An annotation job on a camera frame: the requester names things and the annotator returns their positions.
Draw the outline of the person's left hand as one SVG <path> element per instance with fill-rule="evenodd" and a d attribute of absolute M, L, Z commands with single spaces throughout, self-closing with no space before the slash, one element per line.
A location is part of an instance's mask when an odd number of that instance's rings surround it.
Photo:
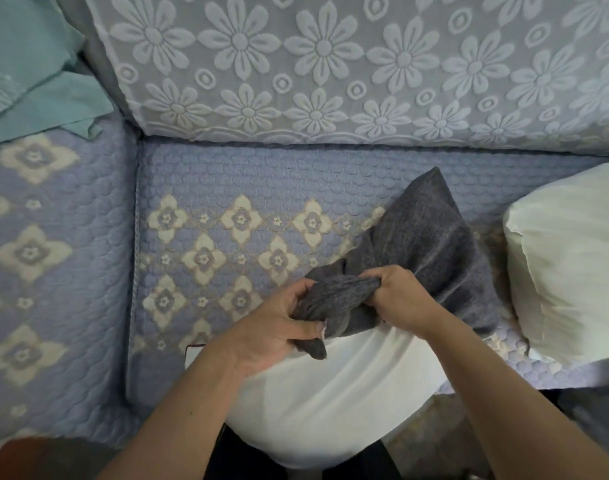
<path fill-rule="evenodd" d="M 294 345 L 284 343 L 284 320 L 295 320 L 291 315 L 314 284 L 303 278 L 276 291 L 217 338 L 217 350 L 232 359 L 239 376 L 266 371 L 292 351 Z"/>

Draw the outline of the person's right hand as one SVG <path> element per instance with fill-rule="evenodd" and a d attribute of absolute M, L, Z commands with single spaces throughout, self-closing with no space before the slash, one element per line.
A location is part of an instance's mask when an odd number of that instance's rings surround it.
<path fill-rule="evenodd" d="M 380 286 L 368 304 L 390 325 L 421 339 L 434 335 L 453 316 L 439 305 L 415 275 L 397 265 L 369 269 L 360 278 L 377 278 Z"/>

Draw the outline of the dark grey pillowcase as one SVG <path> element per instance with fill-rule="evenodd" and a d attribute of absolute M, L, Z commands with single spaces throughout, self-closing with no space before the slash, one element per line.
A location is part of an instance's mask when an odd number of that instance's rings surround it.
<path fill-rule="evenodd" d="M 375 328 L 380 318 L 366 301 L 380 281 L 359 275 L 389 265 L 411 271 L 440 305 L 479 336 L 486 338 L 497 328 L 500 299 L 491 266 L 438 168 L 415 178 L 344 257 L 306 275 L 315 284 L 292 318 L 325 322 L 327 338 Z"/>

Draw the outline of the person's left forearm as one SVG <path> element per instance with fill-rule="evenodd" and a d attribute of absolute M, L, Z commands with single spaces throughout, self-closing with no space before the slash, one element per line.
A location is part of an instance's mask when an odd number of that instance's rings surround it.
<path fill-rule="evenodd" d="M 248 340 L 209 343 L 98 480 L 201 480 L 249 370 Z"/>

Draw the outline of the person's right forearm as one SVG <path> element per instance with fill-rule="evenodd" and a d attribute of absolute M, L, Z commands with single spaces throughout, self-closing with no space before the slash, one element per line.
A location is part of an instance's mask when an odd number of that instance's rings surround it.
<path fill-rule="evenodd" d="M 479 336 L 440 310 L 422 333 L 496 480 L 609 480 L 609 455 Z"/>

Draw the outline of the white pillow insert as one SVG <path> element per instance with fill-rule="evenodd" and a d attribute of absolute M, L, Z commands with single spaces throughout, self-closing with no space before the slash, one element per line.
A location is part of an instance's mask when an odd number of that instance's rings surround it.
<path fill-rule="evenodd" d="M 294 351 L 246 379 L 226 425 L 294 469 L 334 467 L 400 426 L 446 382 L 428 343 L 387 324 Z"/>

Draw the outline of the person's black trousers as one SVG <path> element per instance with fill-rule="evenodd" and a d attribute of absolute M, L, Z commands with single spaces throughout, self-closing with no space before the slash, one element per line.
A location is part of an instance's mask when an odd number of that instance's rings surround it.
<path fill-rule="evenodd" d="M 377 441 L 343 463 L 326 469 L 289 470 L 242 441 L 224 426 L 204 480 L 403 480 L 394 460 Z"/>

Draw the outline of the blue quilted seat cover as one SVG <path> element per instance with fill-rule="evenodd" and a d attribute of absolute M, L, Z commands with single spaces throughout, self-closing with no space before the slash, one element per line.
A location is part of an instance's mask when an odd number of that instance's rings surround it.
<path fill-rule="evenodd" d="M 0 445 L 28 436 L 121 445 L 137 134 L 62 129 L 0 145 Z"/>
<path fill-rule="evenodd" d="M 138 259 L 126 396 L 151 410 L 184 350 L 264 296 L 343 257 L 416 177 L 440 169 L 492 266 L 501 299 L 491 347 L 538 389 L 609 385 L 609 359 L 565 367 L 528 356 L 510 300 L 502 216 L 548 183 L 609 162 L 585 155 L 348 145 L 141 145 Z"/>

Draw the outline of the cream white pillow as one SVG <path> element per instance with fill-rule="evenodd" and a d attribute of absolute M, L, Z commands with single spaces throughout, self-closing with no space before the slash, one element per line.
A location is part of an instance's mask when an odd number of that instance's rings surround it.
<path fill-rule="evenodd" d="M 529 356 L 563 365 L 609 359 L 609 163 L 514 202 L 503 231 Z"/>

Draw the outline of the floral lace sofa back cover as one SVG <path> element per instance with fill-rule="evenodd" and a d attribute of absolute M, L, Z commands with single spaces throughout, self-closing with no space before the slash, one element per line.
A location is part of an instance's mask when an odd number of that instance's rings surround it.
<path fill-rule="evenodd" d="M 609 155 L 609 0 L 85 0 L 149 136 Z"/>

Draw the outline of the teal cloth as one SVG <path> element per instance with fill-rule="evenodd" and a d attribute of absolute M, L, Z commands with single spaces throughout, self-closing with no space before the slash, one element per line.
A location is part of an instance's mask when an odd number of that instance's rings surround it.
<path fill-rule="evenodd" d="M 61 128 L 85 139 L 114 111 L 56 0 L 0 0 L 0 145 Z"/>

